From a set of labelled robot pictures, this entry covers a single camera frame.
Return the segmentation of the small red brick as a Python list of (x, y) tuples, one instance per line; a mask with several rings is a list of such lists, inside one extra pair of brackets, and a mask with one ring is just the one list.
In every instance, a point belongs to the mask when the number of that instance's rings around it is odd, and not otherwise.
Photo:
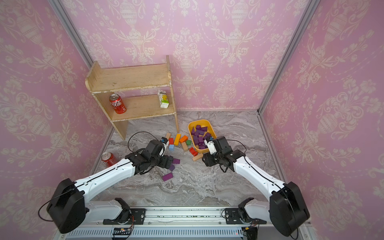
[(198, 155), (198, 152), (195, 151), (195, 149), (192, 147), (189, 149), (189, 152), (195, 157)]

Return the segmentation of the purple brick centre long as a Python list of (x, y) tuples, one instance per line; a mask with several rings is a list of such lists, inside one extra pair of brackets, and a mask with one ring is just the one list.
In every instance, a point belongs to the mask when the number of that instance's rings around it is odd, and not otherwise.
[(176, 164), (176, 165), (180, 164), (180, 159), (173, 159), (172, 164)]

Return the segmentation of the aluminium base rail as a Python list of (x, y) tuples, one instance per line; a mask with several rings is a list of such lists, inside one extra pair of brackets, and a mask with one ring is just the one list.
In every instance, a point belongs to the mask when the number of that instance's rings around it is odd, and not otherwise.
[(138, 207), (135, 224), (83, 224), (55, 240), (315, 240), (306, 222), (290, 236), (283, 236), (271, 223), (242, 224), (232, 207)]

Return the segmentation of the orange brick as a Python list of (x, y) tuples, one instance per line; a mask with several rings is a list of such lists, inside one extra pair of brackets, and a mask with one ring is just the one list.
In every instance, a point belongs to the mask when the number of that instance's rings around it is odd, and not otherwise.
[(184, 142), (186, 142), (188, 139), (189, 139), (189, 138), (188, 138), (186, 135), (184, 135), (182, 138), (180, 138), (180, 143), (184, 143)]

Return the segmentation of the yellow long brick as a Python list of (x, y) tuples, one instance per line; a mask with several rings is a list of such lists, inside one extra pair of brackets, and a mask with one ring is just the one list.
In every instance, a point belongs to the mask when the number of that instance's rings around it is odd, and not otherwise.
[(181, 134), (177, 134), (174, 140), (174, 145), (178, 146), (181, 139)]

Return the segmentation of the natural wood brick small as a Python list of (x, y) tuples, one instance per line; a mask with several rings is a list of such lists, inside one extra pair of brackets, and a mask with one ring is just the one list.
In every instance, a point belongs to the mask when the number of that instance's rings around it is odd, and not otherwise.
[(203, 158), (203, 156), (204, 155), (202, 153), (199, 153), (193, 157), (193, 161), (195, 162), (195, 161), (201, 160)]

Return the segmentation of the wooden two-tier shelf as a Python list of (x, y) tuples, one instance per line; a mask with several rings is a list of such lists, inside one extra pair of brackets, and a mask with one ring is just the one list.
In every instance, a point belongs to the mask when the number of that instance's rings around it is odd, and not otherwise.
[[(173, 115), (177, 132), (180, 132), (168, 55), (166, 63), (158, 65), (102, 69), (98, 62), (94, 62), (85, 78), (85, 85), (122, 140), (127, 136), (128, 121), (136, 119)], [(123, 114), (117, 114), (109, 101), (110, 95), (117, 92), (162, 87), (170, 88), (167, 94), (170, 106), (166, 109), (160, 107), (156, 94), (123, 98), (127, 108)]]

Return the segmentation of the red cola can on floor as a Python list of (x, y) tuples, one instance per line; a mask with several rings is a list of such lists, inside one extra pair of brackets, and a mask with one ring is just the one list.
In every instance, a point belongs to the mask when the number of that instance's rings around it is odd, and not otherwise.
[(101, 161), (107, 166), (111, 167), (118, 163), (118, 160), (116, 159), (115, 155), (111, 152), (104, 152), (101, 155)]

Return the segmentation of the yellow plastic storage bin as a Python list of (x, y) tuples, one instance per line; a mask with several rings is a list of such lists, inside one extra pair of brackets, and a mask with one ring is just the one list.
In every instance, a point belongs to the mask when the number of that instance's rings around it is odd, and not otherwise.
[[(201, 131), (201, 127), (208, 127), (208, 131)], [(193, 147), (198, 153), (207, 153), (209, 152), (208, 148), (204, 148), (205, 140), (213, 140), (217, 138), (217, 135), (208, 120), (197, 120), (190, 122), (188, 125), (188, 130), (190, 137), (192, 139)], [(209, 139), (204, 139), (206, 133), (210, 133), (211, 137)]]

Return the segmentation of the beige wood brick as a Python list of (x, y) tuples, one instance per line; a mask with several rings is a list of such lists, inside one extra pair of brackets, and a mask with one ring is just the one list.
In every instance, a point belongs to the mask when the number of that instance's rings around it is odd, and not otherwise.
[(182, 147), (183, 147), (183, 150), (184, 150), (185, 152), (189, 150), (189, 149), (188, 149), (188, 146), (187, 146), (187, 144), (186, 144), (185, 142), (182, 143)]

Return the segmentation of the green white juice carton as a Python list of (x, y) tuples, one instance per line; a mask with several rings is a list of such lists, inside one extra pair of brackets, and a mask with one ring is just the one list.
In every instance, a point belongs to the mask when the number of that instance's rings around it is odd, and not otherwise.
[(160, 107), (163, 109), (167, 109), (170, 104), (167, 93), (165, 91), (158, 90), (158, 97), (160, 101)]

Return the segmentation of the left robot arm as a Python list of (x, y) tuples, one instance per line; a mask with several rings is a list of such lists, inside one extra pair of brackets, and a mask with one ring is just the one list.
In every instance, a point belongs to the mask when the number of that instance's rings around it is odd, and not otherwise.
[(134, 222), (131, 208), (123, 199), (93, 199), (116, 183), (135, 175), (144, 175), (154, 167), (169, 169), (174, 158), (165, 155), (168, 146), (167, 138), (152, 140), (146, 148), (126, 155), (116, 164), (94, 175), (76, 181), (69, 178), (61, 181), (52, 198), (45, 204), (51, 221), (62, 234), (75, 230), (83, 223)]

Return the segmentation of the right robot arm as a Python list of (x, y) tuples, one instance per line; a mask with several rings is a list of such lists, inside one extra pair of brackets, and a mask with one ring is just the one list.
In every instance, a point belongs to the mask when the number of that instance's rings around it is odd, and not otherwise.
[(302, 192), (293, 182), (285, 183), (274, 178), (254, 164), (240, 150), (233, 150), (228, 140), (221, 136), (205, 141), (208, 153), (203, 155), (207, 167), (219, 165), (222, 172), (239, 174), (255, 186), (267, 199), (258, 202), (248, 198), (238, 205), (238, 216), (244, 224), (253, 221), (270, 222), (283, 236), (289, 237), (310, 218)]

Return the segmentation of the red cola can on shelf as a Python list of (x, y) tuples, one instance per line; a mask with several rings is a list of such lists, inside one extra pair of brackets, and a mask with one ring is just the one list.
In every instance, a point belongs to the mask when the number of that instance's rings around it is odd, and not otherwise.
[(123, 114), (127, 111), (126, 106), (120, 95), (111, 94), (109, 97), (109, 101), (117, 114)]

